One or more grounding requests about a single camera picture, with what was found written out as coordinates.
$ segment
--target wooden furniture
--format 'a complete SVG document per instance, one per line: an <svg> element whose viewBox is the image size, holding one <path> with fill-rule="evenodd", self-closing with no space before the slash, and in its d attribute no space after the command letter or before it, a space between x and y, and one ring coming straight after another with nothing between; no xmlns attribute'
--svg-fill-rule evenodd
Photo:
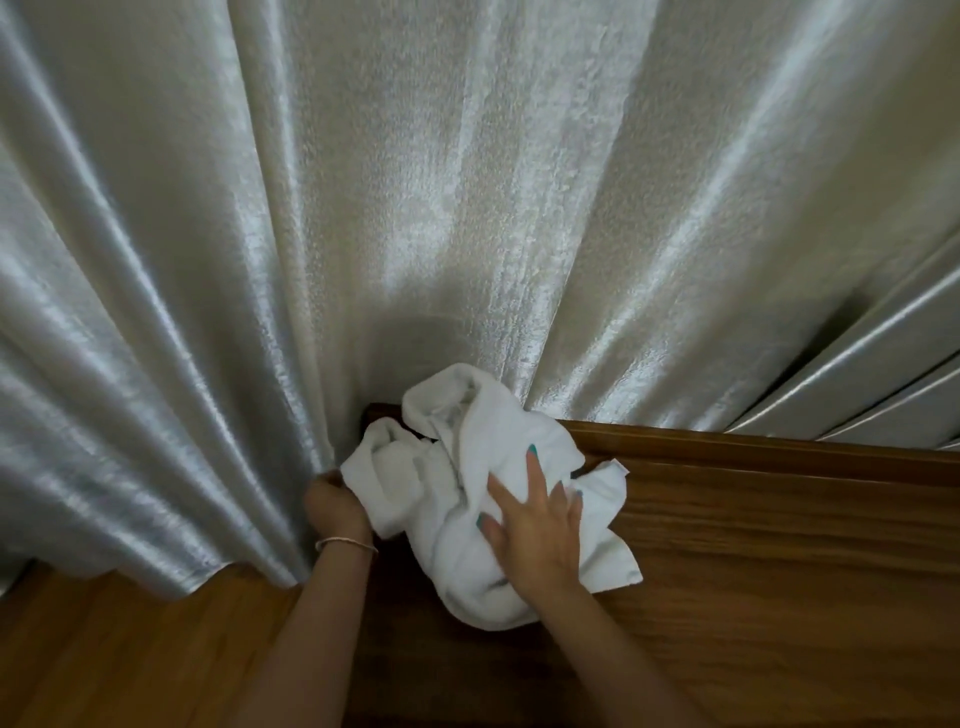
<svg viewBox="0 0 960 728"><path fill-rule="evenodd" d="M604 604L721 722L960 725L960 455L564 424L631 471L613 529L645 580ZM295 599L240 567L175 603L37 568L0 603L0 725L215 726ZM346 725L594 722L541 627L466 627L384 545Z"/></svg>

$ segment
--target curtain fold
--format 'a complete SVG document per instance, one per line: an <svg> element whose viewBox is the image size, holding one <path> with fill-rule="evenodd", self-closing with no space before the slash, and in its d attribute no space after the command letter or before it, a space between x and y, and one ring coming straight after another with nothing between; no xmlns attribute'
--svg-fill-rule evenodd
<svg viewBox="0 0 960 728"><path fill-rule="evenodd" d="M307 478L455 361L956 449L958 65L952 0L4 0L0 542L291 584Z"/></svg>

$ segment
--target bracelet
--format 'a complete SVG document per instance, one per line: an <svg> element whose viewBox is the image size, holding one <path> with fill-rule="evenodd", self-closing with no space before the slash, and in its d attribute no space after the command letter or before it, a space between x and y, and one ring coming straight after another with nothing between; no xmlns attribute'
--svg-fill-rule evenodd
<svg viewBox="0 0 960 728"><path fill-rule="evenodd" d="M376 546L371 546L370 544L361 544L359 541L354 541L353 539L349 539L346 536L331 536L328 539L320 539L316 544L314 544L314 548L317 549L317 553L320 553L321 551L323 551L324 546L329 544L331 541L342 541L345 544L353 544L354 546L360 546L361 548L365 548L367 551L373 552L374 559L380 555L380 551L379 549L377 549Z"/></svg>

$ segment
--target forearm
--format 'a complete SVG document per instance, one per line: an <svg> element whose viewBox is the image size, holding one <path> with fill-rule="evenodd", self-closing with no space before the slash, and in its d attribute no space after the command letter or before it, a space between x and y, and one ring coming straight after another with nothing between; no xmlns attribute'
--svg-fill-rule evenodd
<svg viewBox="0 0 960 728"><path fill-rule="evenodd" d="M340 725L371 559L352 544L324 548L231 728Z"/></svg>
<svg viewBox="0 0 960 728"><path fill-rule="evenodd" d="M607 725L713 725L583 587L545 599L538 612Z"/></svg>

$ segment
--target right hand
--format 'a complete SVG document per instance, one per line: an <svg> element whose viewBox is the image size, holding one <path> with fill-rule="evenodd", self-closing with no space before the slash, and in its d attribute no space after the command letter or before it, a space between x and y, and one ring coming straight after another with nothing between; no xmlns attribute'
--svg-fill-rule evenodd
<svg viewBox="0 0 960 728"><path fill-rule="evenodd" d="M550 494L537 451L527 450L527 502L521 503L493 474L487 490L503 512L503 524L481 513L477 527L520 597L536 611L558 593L580 589L580 517L583 496L567 500L557 483Z"/></svg>

